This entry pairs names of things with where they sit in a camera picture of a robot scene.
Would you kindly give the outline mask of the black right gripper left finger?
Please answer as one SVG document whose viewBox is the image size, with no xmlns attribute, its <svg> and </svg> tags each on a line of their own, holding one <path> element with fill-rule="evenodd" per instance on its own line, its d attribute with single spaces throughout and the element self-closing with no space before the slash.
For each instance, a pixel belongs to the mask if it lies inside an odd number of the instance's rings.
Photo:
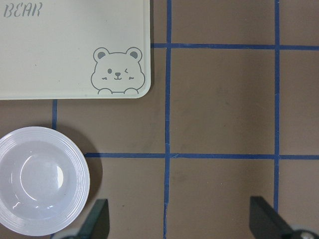
<svg viewBox="0 0 319 239">
<path fill-rule="evenodd" d="M 107 239 L 110 232 L 109 204 L 107 199 L 97 199 L 80 228 L 79 239 Z"/>
</svg>

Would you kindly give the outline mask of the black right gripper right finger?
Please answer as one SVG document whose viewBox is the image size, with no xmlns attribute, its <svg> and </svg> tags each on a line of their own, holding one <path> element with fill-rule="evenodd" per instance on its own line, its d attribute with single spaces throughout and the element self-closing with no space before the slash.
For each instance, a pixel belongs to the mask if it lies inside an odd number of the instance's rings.
<svg viewBox="0 0 319 239">
<path fill-rule="evenodd" d="M 255 239 L 290 239 L 294 232 L 261 196 L 250 197 L 249 229 Z"/>
</svg>

